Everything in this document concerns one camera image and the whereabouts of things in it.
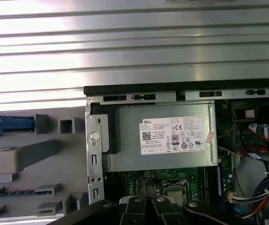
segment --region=barcode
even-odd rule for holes
[[[151,141],[151,132],[143,132],[143,141]]]

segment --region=green circuit board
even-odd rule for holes
[[[165,195],[163,180],[184,179],[188,182],[188,200],[198,200],[200,196],[197,168],[122,172],[121,176],[125,186],[125,195],[136,195],[137,181],[152,177],[155,179],[158,195]]]
[[[219,156],[220,163],[223,169],[223,183],[224,183],[224,192],[227,190],[233,190],[233,179],[232,176],[232,159],[230,156]]]

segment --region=screw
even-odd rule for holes
[[[190,202],[190,203],[189,203],[189,206],[190,206],[190,207],[193,207],[193,208],[196,208],[196,207],[197,207],[197,203],[195,203],[195,202]]]
[[[109,203],[106,203],[106,204],[103,205],[103,207],[105,207],[105,208],[108,208],[110,206],[111,206],[111,204],[109,204]]]
[[[163,202],[164,201],[164,198],[163,197],[159,197],[159,198],[157,198],[157,201],[158,202]]]

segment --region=metal bracket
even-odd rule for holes
[[[101,119],[104,115],[91,115],[91,105],[87,103],[85,111],[86,126],[86,147],[87,147],[87,169],[88,169],[88,188],[89,204],[98,202],[105,198],[104,181],[102,170],[102,141]]]

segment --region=sticker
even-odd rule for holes
[[[254,109],[246,110],[245,111],[245,117],[246,118],[255,118],[255,116],[254,116]]]
[[[252,158],[255,158],[255,159],[262,159],[260,156],[256,155],[255,153],[249,153],[249,155],[250,155]]]
[[[206,143],[211,144],[213,142],[214,136],[215,136],[215,132],[209,131],[209,135],[206,139]]]
[[[256,133],[256,129],[257,129],[257,124],[256,123],[252,123],[248,126],[249,130],[253,131],[254,133]]]
[[[140,124],[141,154],[204,151],[201,117],[144,119]]]

